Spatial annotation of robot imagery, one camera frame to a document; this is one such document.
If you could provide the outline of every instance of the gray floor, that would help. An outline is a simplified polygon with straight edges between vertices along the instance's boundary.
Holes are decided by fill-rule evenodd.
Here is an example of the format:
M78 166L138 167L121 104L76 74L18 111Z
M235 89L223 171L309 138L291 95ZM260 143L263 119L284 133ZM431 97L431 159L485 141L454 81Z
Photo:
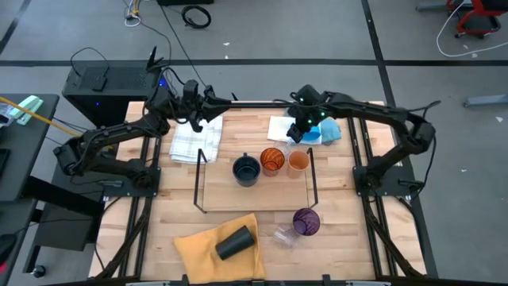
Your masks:
M414 0L370 0L379 42L387 60L446 60L435 47L435 36L446 15L419 14ZM21 6L21 0L0 2L0 35ZM111 60L143 60L153 45L167 55L167 42L144 27L124 27L121 0L32 0L0 60L68 60L80 48L93 46ZM374 59L361 2L357 0L217 0L207 6L214 17L206 30L184 27L178 14L168 11L171 23L189 55L195 59ZM141 16L166 34L172 58L183 59L182 49L155 2L143 2ZM452 28L441 38L450 53L466 52L507 41L508 29L485 41L452 37ZM462 60L505 60L508 47L479 53ZM98 56L85 52L83 60ZM340 91L360 100L384 100L377 67L353 66L200 66L202 78L214 85L217 95L240 99L286 99L306 83L318 90ZM69 68L0 68L0 87L8 93L56 93L64 85ZM177 67L184 79L194 77L189 67ZM416 107L440 99L429 112L437 128L437 155L429 184L422 193L423 209L440 277L508 282L508 195L503 186L508 156L505 142L508 110L488 107L466 110L468 96L506 93L508 67L499 68L388 68L395 101ZM56 117L91 126L65 99ZM59 142L67 135L50 128L48 136ZM50 180L56 165L55 144L46 140L33 175ZM429 154L413 157L416 176L422 178ZM22 253L31 244L33 231ZM21 274L23 254L10 285L38 285L82 280L92 256L44 249L38 263L48 275L36 280Z

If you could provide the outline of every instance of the black mug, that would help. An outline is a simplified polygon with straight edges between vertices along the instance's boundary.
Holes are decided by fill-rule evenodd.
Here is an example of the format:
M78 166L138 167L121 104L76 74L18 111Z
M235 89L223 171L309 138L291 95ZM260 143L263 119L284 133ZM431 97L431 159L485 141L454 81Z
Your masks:
M256 183L260 176L261 165L255 158L248 156L247 153L233 164L233 174L237 178L237 182L244 186L250 187Z

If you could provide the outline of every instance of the purple glass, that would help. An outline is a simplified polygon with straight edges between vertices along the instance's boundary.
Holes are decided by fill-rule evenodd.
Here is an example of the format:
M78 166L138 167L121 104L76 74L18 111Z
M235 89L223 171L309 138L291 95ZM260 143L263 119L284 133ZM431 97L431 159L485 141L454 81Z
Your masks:
M302 208L294 213L293 227L301 235L315 235L320 225L319 215L310 208Z

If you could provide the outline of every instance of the yellow cloth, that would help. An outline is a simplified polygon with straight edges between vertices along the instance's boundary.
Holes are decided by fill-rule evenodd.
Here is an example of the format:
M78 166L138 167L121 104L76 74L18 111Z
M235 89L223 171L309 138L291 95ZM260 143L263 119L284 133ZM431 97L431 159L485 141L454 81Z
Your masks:
M221 260L215 245L242 226L247 226L256 243L226 260ZM224 222L212 230L199 234L175 238L173 242L180 252L189 282L192 284L265 278L254 214Z

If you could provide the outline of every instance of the red chair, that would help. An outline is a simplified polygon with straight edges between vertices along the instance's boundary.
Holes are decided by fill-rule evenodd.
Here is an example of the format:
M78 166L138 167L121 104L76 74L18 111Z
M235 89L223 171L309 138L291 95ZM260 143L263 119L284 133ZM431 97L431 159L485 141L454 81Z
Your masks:
M455 0L448 0L446 6L452 12L459 4ZM464 34L473 34L479 38L495 33L501 29L497 16L508 12L507 0L471 0L472 5L462 6L456 12L460 21L457 24L456 38Z

